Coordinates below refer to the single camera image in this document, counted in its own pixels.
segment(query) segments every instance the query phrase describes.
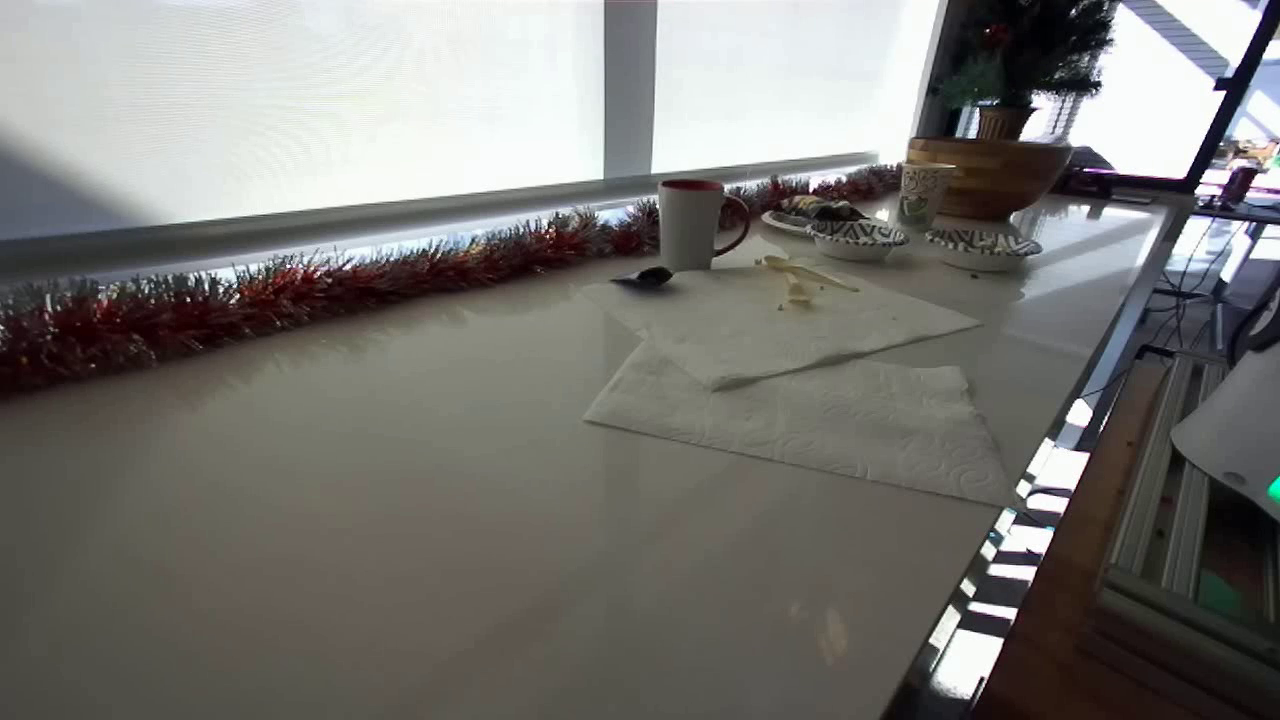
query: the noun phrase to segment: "white table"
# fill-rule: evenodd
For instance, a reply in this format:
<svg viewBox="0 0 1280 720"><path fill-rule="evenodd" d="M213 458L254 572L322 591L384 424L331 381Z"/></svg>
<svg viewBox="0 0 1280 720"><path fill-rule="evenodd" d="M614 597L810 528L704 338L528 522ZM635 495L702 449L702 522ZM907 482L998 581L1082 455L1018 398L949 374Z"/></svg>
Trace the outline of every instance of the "white table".
<svg viewBox="0 0 1280 720"><path fill-rule="evenodd" d="M1171 222L867 266L986 321L883 361L1024 468ZM635 338L575 288L633 264L6 398L0 717L877 717L992 509L586 424Z"/></svg>

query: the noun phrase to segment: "window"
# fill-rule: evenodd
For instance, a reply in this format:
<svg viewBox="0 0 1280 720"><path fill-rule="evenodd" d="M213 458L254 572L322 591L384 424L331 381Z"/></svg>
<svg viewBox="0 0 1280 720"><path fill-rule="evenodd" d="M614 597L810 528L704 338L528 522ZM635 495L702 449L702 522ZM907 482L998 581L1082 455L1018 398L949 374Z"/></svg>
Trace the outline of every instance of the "window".
<svg viewBox="0 0 1280 720"><path fill-rule="evenodd" d="M0 2L0 241L900 154L938 21L938 0ZM609 120L619 101L641 113ZM646 137L641 159L614 164L609 132Z"/></svg>

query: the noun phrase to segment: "spoon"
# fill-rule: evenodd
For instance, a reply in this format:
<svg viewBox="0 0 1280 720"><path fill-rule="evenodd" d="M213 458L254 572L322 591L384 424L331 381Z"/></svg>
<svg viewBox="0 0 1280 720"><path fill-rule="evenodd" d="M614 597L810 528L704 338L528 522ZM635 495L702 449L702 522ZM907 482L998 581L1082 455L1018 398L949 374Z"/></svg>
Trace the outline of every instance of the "spoon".
<svg viewBox="0 0 1280 720"><path fill-rule="evenodd" d="M665 288L671 279L671 272L654 264L654 266L641 266L633 274L614 274L614 279L625 282L625 288L635 288L635 290L658 290L658 288Z"/></svg>

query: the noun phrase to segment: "cup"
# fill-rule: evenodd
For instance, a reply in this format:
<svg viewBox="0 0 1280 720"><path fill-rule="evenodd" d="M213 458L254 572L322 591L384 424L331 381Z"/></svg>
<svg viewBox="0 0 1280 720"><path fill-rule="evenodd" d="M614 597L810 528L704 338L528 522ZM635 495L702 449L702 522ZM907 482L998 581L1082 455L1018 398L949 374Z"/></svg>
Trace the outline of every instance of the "cup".
<svg viewBox="0 0 1280 720"><path fill-rule="evenodd" d="M898 220L906 229L931 229L951 176L955 176L955 164L906 164Z"/></svg>
<svg viewBox="0 0 1280 720"><path fill-rule="evenodd" d="M660 211L660 257L671 272L708 272L714 257L732 250L754 231L746 199L726 196L716 181L665 181L658 190Z"/></svg>

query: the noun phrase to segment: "red tinsel garland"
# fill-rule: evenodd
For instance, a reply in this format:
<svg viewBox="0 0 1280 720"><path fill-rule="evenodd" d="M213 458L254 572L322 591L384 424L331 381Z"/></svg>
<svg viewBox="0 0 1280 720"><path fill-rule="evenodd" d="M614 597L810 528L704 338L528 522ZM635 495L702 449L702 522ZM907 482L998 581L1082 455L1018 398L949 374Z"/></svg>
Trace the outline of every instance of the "red tinsel garland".
<svg viewBox="0 0 1280 720"><path fill-rule="evenodd" d="M732 186L755 216L806 190L883 199L898 190L898 166L862 166L824 182L770 181ZM269 266L236 272L236 279L145 274L129 282L23 288L0 303L0 396L153 366L411 295L488 288L594 257L646 250L658 250L658 204L635 204L625 220L559 211L461 248L418 248L380 258L286 257Z"/></svg>

